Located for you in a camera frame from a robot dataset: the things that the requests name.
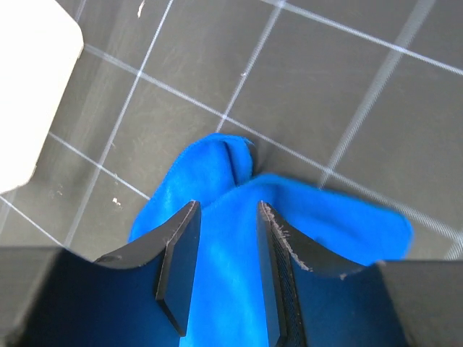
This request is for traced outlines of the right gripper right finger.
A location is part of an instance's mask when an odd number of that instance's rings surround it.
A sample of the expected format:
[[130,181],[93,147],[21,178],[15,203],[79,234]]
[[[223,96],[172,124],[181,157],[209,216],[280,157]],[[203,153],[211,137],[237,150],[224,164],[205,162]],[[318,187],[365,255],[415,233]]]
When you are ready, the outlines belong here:
[[378,275],[258,204],[258,253],[270,346],[379,346]]

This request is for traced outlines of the blue towel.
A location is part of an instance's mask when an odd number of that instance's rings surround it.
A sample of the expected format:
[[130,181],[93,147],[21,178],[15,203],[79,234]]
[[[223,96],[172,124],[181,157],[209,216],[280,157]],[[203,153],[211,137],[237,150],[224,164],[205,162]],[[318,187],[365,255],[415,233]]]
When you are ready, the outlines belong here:
[[187,147],[137,215],[129,240],[165,223],[192,200],[201,231],[189,322],[182,346],[267,346],[256,235],[267,202],[331,251],[370,265],[398,260],[413,228],[402,215],[272,173],[254,175],[251,142],[210,134]]

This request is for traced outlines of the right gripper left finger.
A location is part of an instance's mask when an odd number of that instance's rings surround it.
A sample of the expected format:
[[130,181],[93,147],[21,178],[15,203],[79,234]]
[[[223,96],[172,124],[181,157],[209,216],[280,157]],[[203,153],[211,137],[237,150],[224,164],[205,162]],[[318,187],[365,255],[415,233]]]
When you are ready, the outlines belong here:
[[190,313],[200,240],[200,203],[188,202],[165,223],[123,247],[99,257],[95,264],[123,276],[130,319],[150,334],[184,336]]

